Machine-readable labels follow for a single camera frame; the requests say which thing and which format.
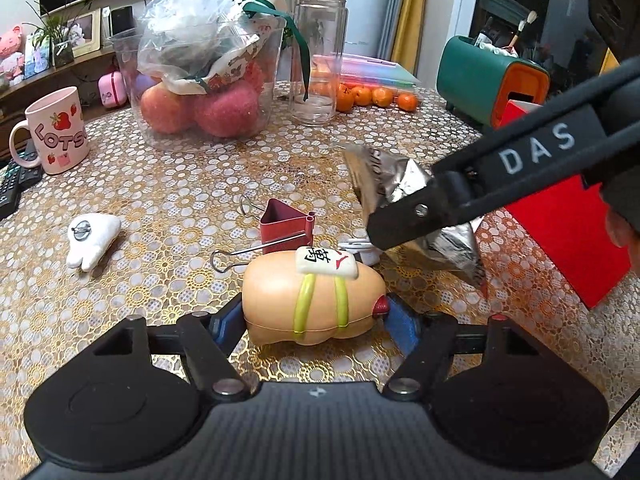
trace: floral tablecloth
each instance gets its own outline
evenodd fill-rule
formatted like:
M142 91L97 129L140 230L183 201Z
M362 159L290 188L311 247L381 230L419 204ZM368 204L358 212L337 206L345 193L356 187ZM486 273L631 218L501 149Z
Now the floral tablecloth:
M22 425L24 402L47 376L133 312L149 324L192 310L214 312L239 291L242 268L218 274L214 248L257 244L258 221L239 197L274 196L316 212L316 243L365 234L336 140L366 142L425 165L478 134L444 110L434 92L415 114L357 108L325 128L293 124L274 103L270 126L249 142L199 153L164 154L143 144L130 110L87 126L91 153L77 168L46 176L0 222L0 477L19 478L37 464ZM91 274L65 266L66 228L81 213L119 215L123 232ZM504 210L487 215L477 238L489 296L444 272L424 273L383 259L390 290L418 311L438 308L466 323L495 312L514 317L605 394L612 413L640 383L640 280L629 275L588 311L554 264ZM244 338L232 362L248 381L375 380L402 362L381 326L353 340L304 348L256 348ZM457 358L461 369L473 359ZM176 359L155 364L181 374ZM612 474L640 440L636 405L605 437L596 464Z

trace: clear plastic bucket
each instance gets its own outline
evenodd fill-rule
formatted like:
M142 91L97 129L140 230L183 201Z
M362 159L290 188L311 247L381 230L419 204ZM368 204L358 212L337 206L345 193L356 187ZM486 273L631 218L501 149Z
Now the clear plastic bucket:
M273 105L285 22L272 16L265 20L269 27L259 27L260 19L254 22L262 31L264 44L244 75L228 84L211 83L208 86L213 88L204 95L169 92L160 78L138 70L140 30L132 28L110 38L133 115L147 144L169 152L195 152L226 140L249 138L265 128Z

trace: human hand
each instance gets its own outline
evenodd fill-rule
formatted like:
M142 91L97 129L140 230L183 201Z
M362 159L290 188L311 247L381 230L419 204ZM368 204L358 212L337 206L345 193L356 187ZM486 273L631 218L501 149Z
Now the human hand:
M609 209L606 217L606 228L611 241L617 247L626 247L629 251L631 267L640 276L640 235L618 213Z

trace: silver foil wrapper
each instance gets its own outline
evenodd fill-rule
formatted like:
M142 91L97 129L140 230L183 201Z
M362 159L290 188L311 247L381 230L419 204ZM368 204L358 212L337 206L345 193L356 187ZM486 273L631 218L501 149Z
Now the silver foil wrapper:
M429 174L412 158L362 144L340 144L362 205L364 223L380 206L422 189ZM399 265L446 270L474 287L486 290L486 273L471 224L445 227L385 251Z

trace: binder clip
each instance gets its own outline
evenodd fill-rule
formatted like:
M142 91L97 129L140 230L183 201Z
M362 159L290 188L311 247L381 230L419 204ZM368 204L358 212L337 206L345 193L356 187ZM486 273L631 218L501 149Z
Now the binder clip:
M238 256L252 251L262 250L262 254L276 251L295 251L298 247L312 246L314 243L314 227L316 225L316 213L310 211L303 213L277 198L270 198L267 207L262 208L253 204L249 198L242 195L240 198L240 211L245 216L254 216L252 209L262 212L260 221L260 239L262 244L237 251L216 250L211 253L209 263L217 272L224 274L233 267L245 266L246 261L231 263L224 268L219 268L215 259L219 254L224 256Z

